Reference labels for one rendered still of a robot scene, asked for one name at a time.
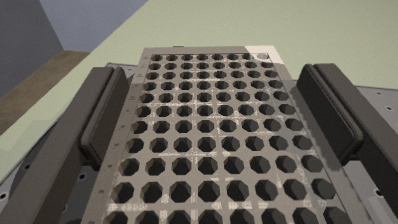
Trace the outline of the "grey perforated breadboard plate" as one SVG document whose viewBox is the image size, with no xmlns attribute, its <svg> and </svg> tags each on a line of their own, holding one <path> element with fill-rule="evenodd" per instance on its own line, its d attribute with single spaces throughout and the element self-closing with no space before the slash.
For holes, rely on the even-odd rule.
<svg viewBox="0 0 398 224">
<path fill-rule="evenodd" d="M 137 65 L 108 62 L 104 67 L 113 67 L 114 69 L 122 67 L 130 87 Z M 398 89 L 360 85 L 355 85 L 355 87 L 398 134 Z M 65 110 L 0 181 L 0 213 Z M 374 224 L 398 224 L 398 219 L 362 163 L 350 161 L 343 169 L 358 192 Z M 58 224 L 81 223 L 97 175 L 98 172 L 93 171 L 90 166 L 82 167 Z"/>
</svg>

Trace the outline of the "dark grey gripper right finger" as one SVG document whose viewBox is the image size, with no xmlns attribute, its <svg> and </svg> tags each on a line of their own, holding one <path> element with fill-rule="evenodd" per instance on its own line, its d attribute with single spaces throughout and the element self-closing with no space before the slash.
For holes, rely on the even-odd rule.
<svg viewBox="0 0 398 224">
<path fill-rule="evenodd" d="M 296 86 L 342 167 L 362 163 L 398 219 L 398 134 L 334 64 L 305 64 Z"/>
</svg>

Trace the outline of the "grey well plate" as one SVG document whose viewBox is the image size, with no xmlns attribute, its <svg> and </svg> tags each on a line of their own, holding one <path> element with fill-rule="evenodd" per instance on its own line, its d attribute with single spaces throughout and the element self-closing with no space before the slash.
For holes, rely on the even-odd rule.
<svg viewBox="0 0 398 224">
<path fill-rule="evenodd" d="M 144 48 L 80 224 L 374 224 L 274 46 Z"/>
</svg>

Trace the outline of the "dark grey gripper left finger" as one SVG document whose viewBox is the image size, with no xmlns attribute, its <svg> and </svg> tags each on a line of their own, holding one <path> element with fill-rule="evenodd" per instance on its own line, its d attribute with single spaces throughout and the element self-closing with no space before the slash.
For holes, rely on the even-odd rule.
<svg viewBox="0 0 398 224">
<path fill-rule="evenodd" d="M 122 67 L 94 67 L 0 213 L 0 224 L 58 224 L 82 166 L 99 171 L 129 91 Z"/>
</svg>

